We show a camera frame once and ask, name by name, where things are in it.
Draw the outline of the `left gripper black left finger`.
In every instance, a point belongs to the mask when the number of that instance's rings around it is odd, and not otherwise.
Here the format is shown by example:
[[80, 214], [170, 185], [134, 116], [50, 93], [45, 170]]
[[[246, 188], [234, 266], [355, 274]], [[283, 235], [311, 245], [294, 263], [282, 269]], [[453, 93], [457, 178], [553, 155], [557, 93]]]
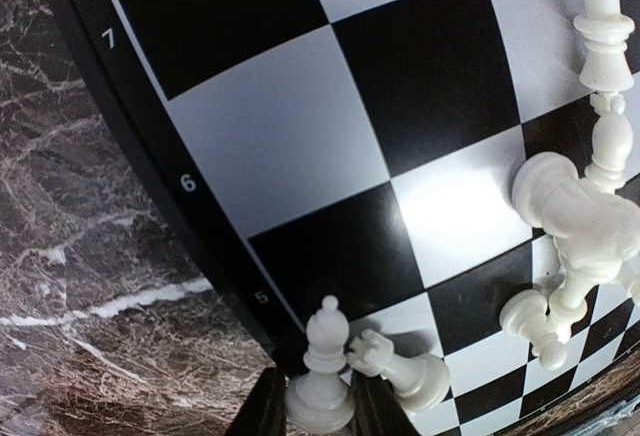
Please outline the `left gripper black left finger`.
[[285, 374], [277, 367], [263, 370], [227, 436], [281, 436], [286, 434]]

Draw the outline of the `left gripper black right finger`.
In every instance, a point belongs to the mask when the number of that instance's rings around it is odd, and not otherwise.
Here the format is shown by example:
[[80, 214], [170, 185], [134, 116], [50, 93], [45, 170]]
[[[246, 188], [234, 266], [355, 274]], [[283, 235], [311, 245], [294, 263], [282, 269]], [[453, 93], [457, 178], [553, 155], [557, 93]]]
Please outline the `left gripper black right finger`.
[[352, 373], [355, 398], [354, 435], [414, 435], [415, 427], [394, 396], [391, 385], [380, 377]]

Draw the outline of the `white chess rook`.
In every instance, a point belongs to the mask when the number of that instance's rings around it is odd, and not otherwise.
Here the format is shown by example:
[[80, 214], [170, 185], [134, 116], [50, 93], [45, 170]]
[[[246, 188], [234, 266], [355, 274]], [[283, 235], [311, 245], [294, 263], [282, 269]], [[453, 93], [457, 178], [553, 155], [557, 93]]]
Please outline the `white chess rook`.
[[440, 404], [450, 389], [450, 372], [441, 358], [429, 353], [401, 356], [389, 338], [372, 329], [351, 340], [346, 359], [353, 370], [386, 379], [401, 407], [410, 412]]

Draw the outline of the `white chess queen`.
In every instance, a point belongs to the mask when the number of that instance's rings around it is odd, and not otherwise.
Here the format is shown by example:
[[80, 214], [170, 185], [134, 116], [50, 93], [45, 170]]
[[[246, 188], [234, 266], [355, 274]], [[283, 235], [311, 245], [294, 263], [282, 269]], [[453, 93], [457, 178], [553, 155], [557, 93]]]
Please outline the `white chess queen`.
[[639, 244], [634, 243], [622, 256], [599, 254], [584, 266], [559, 252], [551, 236], [539, 238], [534, 247], [541, 251], [536, 260], [549, 274], [510, 298], [500, 311], [499, 323], [505, 332], [526, 339], [541, 366], [553, 371], [567, 361], [572, 326], [586, 316], [586, 296], [593, 288], [619, 285], [634, 303], [639, 302], [639, 277], [629, 265], [639, 255]]

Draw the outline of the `white chess knight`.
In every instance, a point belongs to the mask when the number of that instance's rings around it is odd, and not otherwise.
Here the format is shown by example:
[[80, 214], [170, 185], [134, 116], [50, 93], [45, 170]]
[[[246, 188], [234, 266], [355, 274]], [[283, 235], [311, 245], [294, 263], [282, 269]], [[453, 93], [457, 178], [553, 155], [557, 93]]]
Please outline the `white chess knight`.
[[639, 253], [639, 207], [599, 191], [565, 156], [542, 152], [518, 170], [511, 200], [520, 217], [554, 239], [571, 276], [609, 282]]

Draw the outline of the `black and white chessboard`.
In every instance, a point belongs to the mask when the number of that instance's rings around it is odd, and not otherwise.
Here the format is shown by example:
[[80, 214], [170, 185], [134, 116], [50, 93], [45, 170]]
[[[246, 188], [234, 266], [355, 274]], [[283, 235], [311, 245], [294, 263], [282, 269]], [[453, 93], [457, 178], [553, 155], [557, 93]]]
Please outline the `black and white chessboard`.
[[584, 0], [49, 0], [137, 175], [288, 373], [327, 295], [353, 332], [451, 372], [425, 435], [523, 423], [639, 349], [621, 288], [590, 291], [566, 365], [498, 315], [561, 281], [513, 209], [530, 157], [591, 160]]

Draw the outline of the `white chess king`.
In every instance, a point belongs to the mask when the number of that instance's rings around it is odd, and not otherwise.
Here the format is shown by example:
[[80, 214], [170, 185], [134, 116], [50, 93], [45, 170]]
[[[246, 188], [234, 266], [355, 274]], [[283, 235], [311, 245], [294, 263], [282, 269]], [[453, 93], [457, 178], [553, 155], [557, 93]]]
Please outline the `white chess king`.
[[573, 21], [586, 48], [580, 82], [593, 91], [630, 89], [634, 80], [625, 52], [634, 21], [621, 12], [620, 0], [584, 0], [584, 6]]

